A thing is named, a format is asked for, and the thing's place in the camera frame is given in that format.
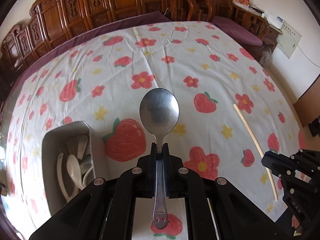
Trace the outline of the grey metal utensil tray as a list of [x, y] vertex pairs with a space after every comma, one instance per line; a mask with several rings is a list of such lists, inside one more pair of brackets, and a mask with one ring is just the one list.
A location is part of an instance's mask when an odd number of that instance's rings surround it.
[[82, 120], [47, 132], [42, 173], [49, 212], [54, 215], [95, 178], [111, 178], [102, 137]]

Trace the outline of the steel spoon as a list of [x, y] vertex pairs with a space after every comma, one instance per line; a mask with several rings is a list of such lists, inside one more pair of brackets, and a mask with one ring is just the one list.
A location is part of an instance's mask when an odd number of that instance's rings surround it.
[[176, 126], [180, 109], [175, 96], [164, 88], [148, 91], [141, 100], [139, 117], [144, 128], [156, 139], [155, 200], [152, 224], [164, 229], [169, 223], [165, 203], [164, 157], [162, 152], [164, 137]]

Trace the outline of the white wall panel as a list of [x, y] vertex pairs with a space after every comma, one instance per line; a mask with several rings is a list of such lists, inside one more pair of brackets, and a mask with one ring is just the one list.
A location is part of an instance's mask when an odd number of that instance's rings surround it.
[[302, 35], [286, 21], [281, 28], [281, 34], [277, 37], [277, 47], [289, 59], [298, 47]]

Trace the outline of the carved wooden bench back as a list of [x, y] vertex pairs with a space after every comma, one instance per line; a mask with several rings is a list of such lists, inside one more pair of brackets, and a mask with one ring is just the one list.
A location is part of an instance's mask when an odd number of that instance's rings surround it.
[[229, 16], [232, 0], [36, 0], [30, 20], [1, 39], [1, 77], [8, 82], [66, 41], [97, 27], [159, 11], [173, 21]]

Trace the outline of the wooden side shelf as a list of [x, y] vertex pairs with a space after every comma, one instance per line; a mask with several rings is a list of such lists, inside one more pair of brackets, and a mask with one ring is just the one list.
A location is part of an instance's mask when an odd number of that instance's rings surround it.
[[232, 5], [231, 19], [247, 31], [260, 38], [273, 52], [278, 44], [277, 38], [282, 34], [262, 16], [252, 13], [235, 4]]

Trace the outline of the light beige chopstick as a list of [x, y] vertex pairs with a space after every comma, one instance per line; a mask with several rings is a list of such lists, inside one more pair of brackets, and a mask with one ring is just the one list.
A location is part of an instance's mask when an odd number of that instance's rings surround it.
[[[251, 139], [253, 140], [253, 143], [255, 144], [255, 147], [257, 148], [257, 151], [258, 151], [261, 159], [263, 159], [264, 153], [263, 153], [262, 148], [261, 148], [261, 146], [260, 146], [260, 144], [259, 144], [259, 141], [257, 140], [255, 134], [253, 133], [253, 131], [252, 131], [249, 123], [248, 123], [247, 120], [245, 119], [244, 115], [242, 114], [242, 112], [240, 111], [240, 109], [238, 108], [238, 106], [237, 106], [236, 104], [233, 104], [233, 107], [234, 107], [235, 111], [237, 112], [239, 118], [241, 119], [242, 123], [244, 124], [245, 128], [247, 129], [247, 131], [248, 131], [248, 133], [249, 133], [249, 136], [250, 136]], [[277, 201], [279, 200], [279, 198], [278, 198], [277, 189], [276, 189], [276, 185], [275, 185], [275, 183], [274, 183], [274, 179], [273, 179], [271, 170], [270, 170], [269, 168], [265, 168], [265, 169], [266, 169], [268, 178], [269, 178], [270, 183], [271, 183], [271, 187], [272, 187], [274, 199], [275, 199], [275, 201], [277, 202]]]

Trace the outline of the white spoon in tray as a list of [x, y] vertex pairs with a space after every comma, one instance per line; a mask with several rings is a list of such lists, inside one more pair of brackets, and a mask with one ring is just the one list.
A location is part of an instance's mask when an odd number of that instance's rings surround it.
[[80, 170], [80, 164], [77, 157], [73, 154], [69, 155], [67, 158], [67, 172], [74, 185], [80, 190], [83, 190], [84, 186], [82, 184], [82, 173]]

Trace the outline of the purple bench cushion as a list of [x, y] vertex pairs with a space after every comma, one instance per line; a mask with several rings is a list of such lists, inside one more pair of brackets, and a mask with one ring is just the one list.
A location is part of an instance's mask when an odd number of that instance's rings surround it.
[[36, 60], [16, 84], [34, 83], [53, 75], [58, 79], [81, 65], [96, 68], [148, 69], [171, 66], [200, 66], [203, 69], [234, 65], [256, 74], [261, 68], [243, 45], [217, 23], [174, 22], [159, 12], [135, 16], [86, 31], [63, 42]]

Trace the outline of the strawberry flower tablecloth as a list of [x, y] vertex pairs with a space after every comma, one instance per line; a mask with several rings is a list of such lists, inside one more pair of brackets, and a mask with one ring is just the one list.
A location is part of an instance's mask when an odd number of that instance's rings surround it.
[[204, 178], [225, 177], [272, 220], [283, 214], [282, 187], [276, 202], [257, 148], [233, 107], [238, 106], [263, 151], [298, 151], [295, 116], [262, 66], [253, 74], [234, 65], [114, 70], [89, 64], [58, 79], [27, 80], [18, 94], [8, 129], [9, 195], [3, 202], [25, 238], [50, 218], [42, 175], [46, 133], [85, 121], [106, 140], [108, 169], [116, 178], [150, 152], [154, 138], [142, 127], [138, 111], [143, 96], [157, 87], [171, 91], [180, 107], [179, 121], [165, 137], [170, 153]]

